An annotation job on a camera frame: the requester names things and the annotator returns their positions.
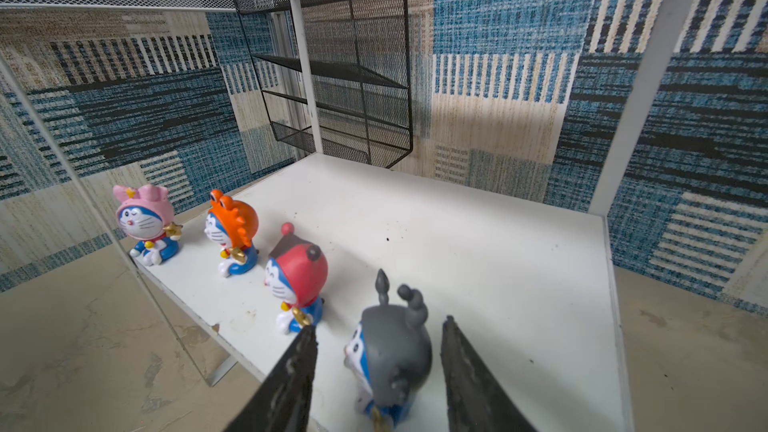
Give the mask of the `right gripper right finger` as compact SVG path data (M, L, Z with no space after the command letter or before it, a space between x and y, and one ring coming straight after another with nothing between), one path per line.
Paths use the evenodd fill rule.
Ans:
M452 316L443 323L440 356L451 432L536 430L506 394Z

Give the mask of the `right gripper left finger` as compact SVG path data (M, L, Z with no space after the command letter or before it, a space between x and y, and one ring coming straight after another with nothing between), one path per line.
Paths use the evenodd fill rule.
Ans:
M306 431L317 357L316 328L304 327L224 431Z

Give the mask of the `grey hood Doraemon figure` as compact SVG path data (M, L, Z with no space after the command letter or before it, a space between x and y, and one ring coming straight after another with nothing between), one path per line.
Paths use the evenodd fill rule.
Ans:
M403 422L432 367L432 342L426 329L428 308L421 292L406 284L389 301L390 283L377 272L378 304L362 312L344 347L344 365L357 384L355 411L367 416L375 431L392 431Z

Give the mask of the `red hat Doraemon figure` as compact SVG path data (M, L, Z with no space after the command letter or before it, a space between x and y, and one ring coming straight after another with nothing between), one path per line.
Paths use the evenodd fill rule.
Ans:
M321 248L299 237L291 222L281 226L281 234L269 255L265 286L281 301L277 330L282 334L298 333L322 320L325 300L320 293L329 266Z

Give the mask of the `orange crab hood Doraemon figure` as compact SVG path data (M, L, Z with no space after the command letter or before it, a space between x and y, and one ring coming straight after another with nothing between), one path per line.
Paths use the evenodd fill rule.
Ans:
M210 193L210 205L204 232L221 248L219 274L229 277L249 272L259 259L259 251L253 244L259 227L255 209L220 190Z

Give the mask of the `pink hood Doraemon figure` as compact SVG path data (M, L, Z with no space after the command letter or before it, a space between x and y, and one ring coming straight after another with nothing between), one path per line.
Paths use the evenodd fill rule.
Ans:
M180 250L182 226L174 222L169 194L166 187L152 184L113 187L113 195L120 202L116 210L118 225L137 241L129 255L145 266L160 265Z

